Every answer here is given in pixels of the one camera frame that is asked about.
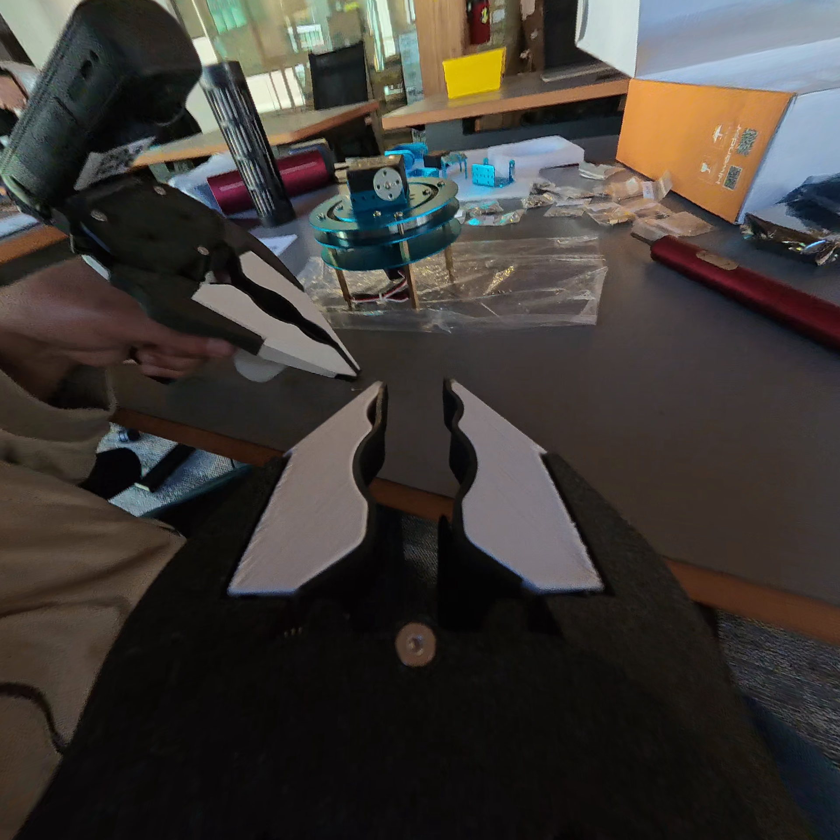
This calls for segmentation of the black servo motor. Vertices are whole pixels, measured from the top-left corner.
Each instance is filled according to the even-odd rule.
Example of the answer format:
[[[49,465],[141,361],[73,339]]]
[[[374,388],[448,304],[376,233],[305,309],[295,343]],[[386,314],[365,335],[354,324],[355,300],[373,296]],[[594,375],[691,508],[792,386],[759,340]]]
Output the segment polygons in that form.
[[[346,183],[355,215],[401,212],[408,207],[408,180],[402,154],[351,161]]]

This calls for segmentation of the pile of small screw bags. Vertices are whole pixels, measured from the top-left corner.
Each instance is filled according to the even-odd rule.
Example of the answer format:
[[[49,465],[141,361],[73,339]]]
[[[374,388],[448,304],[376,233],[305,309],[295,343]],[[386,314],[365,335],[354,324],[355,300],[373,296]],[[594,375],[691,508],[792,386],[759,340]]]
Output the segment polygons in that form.
[[[632,236],[647,242],[666,236],[695,238],[712,230],[699,216],[665,205],[674,188],[668,169],[651,180],[618,164],[582,163],[578,174],[587,185],[539,178],[518,199],[518,207],[506,209],[499,199],[477,198],[462,203],[457,219],[472,226],[504,226],[520,222],[528,210],[540,209],[546,218],[587,218],[604,228],[629,226]]]

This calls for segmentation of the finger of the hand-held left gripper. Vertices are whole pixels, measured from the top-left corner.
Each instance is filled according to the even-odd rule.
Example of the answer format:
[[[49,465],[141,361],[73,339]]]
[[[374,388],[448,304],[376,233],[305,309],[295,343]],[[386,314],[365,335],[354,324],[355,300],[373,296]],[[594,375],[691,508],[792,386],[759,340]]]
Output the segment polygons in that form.
[[[301,231],[299,224],[280,227],[226,224],[226,238],[235,252],[235,257],[220,267],[219,284],[244,291],[261,310],[276,319],[289,321],[297,326],[303,326],[305,321],[310,322],[314,326],[314,337],[333,342],[347,357],[346,346],[296,275],[295,270],[301,269],[306,258],[313,255],[312,247],[303,244]],[[258,252],[259,242],[251,238],[251,235],[258,232],[266,232],[268,235],[295,234],[298,240],[282,257],[276,257],[270,252]],[[248,353],[257,351],[262,343],[262,339],[254,335],[257,343],[253,350],[247,350]]]
[[[259,349],[249,353],[269,365],[328,378],[353,380],[359,375],[355,363],[333,342],[314,337],[310,322],[298,326],[275,318],[261,310],[244,291],[230,285],[203,285],[194,299],[261,338]]]

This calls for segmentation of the large clear plastic bag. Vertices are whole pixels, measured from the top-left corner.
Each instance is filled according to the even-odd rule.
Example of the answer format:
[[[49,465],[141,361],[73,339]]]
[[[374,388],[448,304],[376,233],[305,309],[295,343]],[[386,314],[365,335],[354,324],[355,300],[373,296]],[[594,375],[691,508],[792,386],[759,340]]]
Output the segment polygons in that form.
[[[410,267],[418,308],[383,270],[345,271],[357,297],[350,308],[339,279],[311,257],[301,284],[336,329],[456,333],[596,324],[607,261],[598,237],[460,240]]]

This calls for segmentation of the dark red metal cylinder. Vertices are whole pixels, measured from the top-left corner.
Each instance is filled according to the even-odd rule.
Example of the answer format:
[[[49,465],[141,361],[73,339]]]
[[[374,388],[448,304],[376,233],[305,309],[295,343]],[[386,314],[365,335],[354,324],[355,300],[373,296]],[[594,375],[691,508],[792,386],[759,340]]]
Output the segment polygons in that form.
[[[328,145],[311,144],[276,159],[276,169],[289,197],[312,193],[334,180],[334,155]],[[222,214],[241,214],[256,207],[237,171],[212,175],[207,185]]]

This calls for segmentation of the dark grey desk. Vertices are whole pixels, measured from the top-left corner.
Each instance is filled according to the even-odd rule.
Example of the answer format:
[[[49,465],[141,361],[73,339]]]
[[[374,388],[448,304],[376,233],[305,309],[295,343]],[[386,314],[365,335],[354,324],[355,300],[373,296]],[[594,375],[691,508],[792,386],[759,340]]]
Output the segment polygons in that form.
[[[222,364],[158,385],[125,365],[115,419],[259,465],[382,381],[374,496],[435,521],[457,489],[453,379],[570,463],[695,601],[838,644],[838,353],[654,262],[622,227],[527,212],[461,242],[574,236],[607,265],[596,325],[342,331],[356,382],[288,371],[258,385]]]

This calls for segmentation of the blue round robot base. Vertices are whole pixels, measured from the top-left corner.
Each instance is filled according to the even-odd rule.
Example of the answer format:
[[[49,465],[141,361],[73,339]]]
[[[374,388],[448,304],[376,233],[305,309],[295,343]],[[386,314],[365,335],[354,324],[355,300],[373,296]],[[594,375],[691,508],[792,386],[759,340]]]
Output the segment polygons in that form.
[[[418,310],[412,268],[439,254],[454,276],[452,246],[461,232],[457,184],[442,176],[423,176],[408,178],[403,186],[398,198],[377,196],[370,208],[362,205],[374,192],[351,192],[311,212],[322,261],[334,273],[349,309],[399,300]],[[390,284],[369,295],[352,292],[348,274],[373,270],[386,273]]]

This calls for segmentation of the yellow plastic bin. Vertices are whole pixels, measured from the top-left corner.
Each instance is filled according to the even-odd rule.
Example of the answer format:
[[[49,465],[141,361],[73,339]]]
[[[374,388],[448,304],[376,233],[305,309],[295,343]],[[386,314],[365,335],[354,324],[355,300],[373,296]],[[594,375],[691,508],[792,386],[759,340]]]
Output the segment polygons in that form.
[[[506,62],[505,47],[445,59],[442,68],[447,98],[467,98],[498,91]]]

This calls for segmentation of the person's beige jacket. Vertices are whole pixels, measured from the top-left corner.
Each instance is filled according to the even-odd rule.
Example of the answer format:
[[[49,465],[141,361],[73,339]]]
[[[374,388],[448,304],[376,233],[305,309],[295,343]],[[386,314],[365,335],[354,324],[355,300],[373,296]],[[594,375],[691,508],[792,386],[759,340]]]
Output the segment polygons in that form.
[[[22,466],[2,466],[1,508],[1,834],[13,838],[128,616],[185,540]]]

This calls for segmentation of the person's left hand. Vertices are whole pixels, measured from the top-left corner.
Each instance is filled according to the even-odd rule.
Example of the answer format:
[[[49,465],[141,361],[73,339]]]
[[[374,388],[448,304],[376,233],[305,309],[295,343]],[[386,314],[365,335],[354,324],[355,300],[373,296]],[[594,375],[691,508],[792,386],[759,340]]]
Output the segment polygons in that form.
[[[2,288],[2,370],[39,398],[82,365],[133,364],[146,376],[172,380],[235,352],[221,339],[159,324],[78,259]]]

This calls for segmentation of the orange cardboard box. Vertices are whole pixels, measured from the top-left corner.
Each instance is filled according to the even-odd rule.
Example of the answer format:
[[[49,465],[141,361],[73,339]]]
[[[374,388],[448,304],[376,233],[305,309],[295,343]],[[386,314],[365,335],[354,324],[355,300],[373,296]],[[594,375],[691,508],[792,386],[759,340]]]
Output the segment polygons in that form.
[[[730,223],[839,170],[838,1],[583,1],[629,77],[616,158]]]

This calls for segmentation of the red screwdriver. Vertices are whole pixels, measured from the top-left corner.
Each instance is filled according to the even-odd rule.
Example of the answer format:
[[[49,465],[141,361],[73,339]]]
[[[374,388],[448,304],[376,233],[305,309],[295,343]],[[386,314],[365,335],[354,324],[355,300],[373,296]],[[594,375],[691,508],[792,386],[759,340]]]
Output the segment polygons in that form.
[[[839,351],[839,307],[740,266],[734,260],[664,236],[650,246],[653,261],[735,301],[829,350]]]

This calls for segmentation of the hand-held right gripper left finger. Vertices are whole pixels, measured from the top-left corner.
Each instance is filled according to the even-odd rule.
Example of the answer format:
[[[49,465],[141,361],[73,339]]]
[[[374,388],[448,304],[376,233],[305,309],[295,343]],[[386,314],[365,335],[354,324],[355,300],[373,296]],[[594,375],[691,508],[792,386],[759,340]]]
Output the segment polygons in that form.
[[[364,389],[287,453],[227,586],[294,616],[318,602],[353,607],[378,575],[371,482],[384,463],[388,392]]]

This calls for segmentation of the black ribbed column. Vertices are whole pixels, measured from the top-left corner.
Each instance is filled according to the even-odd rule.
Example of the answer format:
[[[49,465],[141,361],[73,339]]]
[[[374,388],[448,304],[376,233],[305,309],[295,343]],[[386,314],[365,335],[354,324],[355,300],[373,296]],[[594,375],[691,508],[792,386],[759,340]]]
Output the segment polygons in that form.
[[[259,221],[289,223],[295,210],[241,66],[234,60],[205,66],[201,85]]]

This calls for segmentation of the white foam insert with cutout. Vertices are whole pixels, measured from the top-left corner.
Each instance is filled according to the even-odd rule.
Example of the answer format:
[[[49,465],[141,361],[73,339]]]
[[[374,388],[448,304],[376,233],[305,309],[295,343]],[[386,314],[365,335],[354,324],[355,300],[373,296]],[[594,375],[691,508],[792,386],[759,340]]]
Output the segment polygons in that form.
[[[584,150],[560,136],[504,143],[490,147],[486,157],[490,165],[508,172],[513,161],[515,175],[538,174],[541,170],[579,165],[585,159]]]

